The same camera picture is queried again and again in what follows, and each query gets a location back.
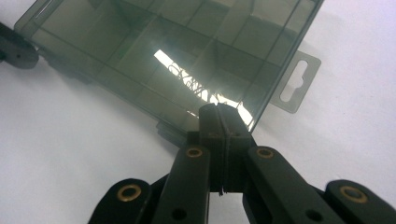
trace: plastic storage box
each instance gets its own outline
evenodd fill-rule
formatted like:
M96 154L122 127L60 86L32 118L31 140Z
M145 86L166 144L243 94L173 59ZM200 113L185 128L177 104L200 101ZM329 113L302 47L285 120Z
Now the plastic storage box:
M251 131L322 0L38 0L15 30L55 68L101 84L157 118L198 130L224 103Z

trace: transparent lid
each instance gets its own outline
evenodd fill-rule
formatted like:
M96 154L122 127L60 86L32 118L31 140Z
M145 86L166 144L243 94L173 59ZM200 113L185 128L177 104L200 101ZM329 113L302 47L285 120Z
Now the transparent lid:
M224 103L252 130L322 0L38 0L15 25L49 60L186 132Z

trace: metal grommet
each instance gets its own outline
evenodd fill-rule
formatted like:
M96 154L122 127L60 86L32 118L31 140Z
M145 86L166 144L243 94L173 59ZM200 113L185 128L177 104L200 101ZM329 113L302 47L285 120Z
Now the metal grommet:
M261 158L271 159L274 157L274 152L266 147L259 147L256 152Z
M367 195L361 190L350 187L350 186L343 186L340 188L341 193L354 203L367 203L368 198Z
M131 195L125 195L125 190L127 189L134 189L134 192ZM125 185L124 187L119 189L119 192L117 192L117 198L119 198L119 200L122 202L128 203L139 197L141 193L142 189L139 186L134 184Z
M187 150L186 154L188 157L197 158L197 157L202 156L203 152L201 149L199 149L197 147L192 147L192 148L189 148L189 150Z

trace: white background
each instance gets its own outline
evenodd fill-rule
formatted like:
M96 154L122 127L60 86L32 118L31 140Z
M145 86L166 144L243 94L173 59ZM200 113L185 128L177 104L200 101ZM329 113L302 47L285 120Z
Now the white background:
M34 0L2 0L13 26ZM300 50L322 60L296 114L268 105L253 135L324 189L359 182L396 206L396 1L327 0ZM0 64L0 223L86 223L116 182L167 174L177 148L156 121L93 85ZM209 223L248 222L211 195Z

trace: hang hole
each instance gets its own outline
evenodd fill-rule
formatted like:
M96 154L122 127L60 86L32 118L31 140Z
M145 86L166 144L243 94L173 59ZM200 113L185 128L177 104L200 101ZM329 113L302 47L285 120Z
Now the hang hole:
M304 79L303 74L306 70L308 63L306 61L299 61L291 74L288 84L286 84L285 89L280 94L280 99L283 102L288 102L294 92L303 86Z

